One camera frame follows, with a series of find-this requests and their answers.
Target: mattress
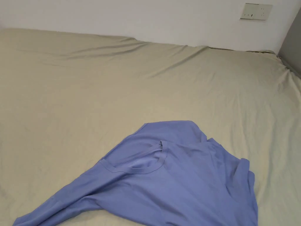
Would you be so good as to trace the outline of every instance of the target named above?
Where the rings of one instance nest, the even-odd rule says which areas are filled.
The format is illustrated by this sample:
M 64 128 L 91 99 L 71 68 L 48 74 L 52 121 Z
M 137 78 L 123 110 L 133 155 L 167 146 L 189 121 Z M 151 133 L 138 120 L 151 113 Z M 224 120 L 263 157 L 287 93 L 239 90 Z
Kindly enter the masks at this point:
M 255 173 L 259 225 L 301 225 L 301 80 L 276 55 L 0 32 L 0 225 L 146 122 L 192 120 Z M 62 225 L 138 225 L 106 211 Z

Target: fitted sheet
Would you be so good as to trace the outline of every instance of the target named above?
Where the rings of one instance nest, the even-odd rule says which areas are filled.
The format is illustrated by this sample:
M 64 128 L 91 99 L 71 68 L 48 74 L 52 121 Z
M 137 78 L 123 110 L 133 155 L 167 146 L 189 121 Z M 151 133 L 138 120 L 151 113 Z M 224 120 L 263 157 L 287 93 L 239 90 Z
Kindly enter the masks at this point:
M 255 173 L 259 225 L 301 225 L 301 81 L 271 53 L 0 32 L 0 225 L 146 122 L 192 120 Z M 138 225 L 100 210 L 62 225 Z

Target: wall outlet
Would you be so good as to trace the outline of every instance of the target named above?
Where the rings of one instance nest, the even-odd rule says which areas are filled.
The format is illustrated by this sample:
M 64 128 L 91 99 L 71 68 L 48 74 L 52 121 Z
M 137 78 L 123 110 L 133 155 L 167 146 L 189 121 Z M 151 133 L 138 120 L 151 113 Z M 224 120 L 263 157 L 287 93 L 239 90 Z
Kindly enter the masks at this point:
M 245 20 L 253 20 L 257 10 L 258 10 L 258 4 L 246 3 L 240 18 Z
M 273 5 L 246 3 L 241 15 L 244 20 L 267 20 Z
M 272 10 L 273 5 L 259 4 L 257 12 L 255 13 L 255 20 L 267 20 Z

